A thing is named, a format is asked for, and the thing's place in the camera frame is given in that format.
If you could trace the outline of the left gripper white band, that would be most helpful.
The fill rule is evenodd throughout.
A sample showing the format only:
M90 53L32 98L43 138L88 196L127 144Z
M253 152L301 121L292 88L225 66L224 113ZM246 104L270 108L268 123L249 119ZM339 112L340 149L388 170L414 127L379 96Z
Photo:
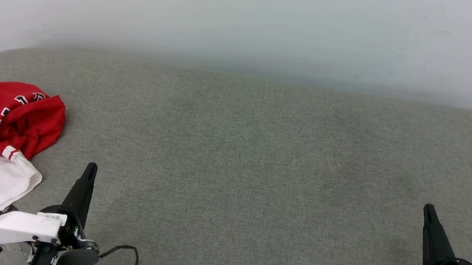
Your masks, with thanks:
M95 265L99 248L86 237L97 164L90 162L63 200L41 212L0 212L0 248L19 244L28 252L29 265Z

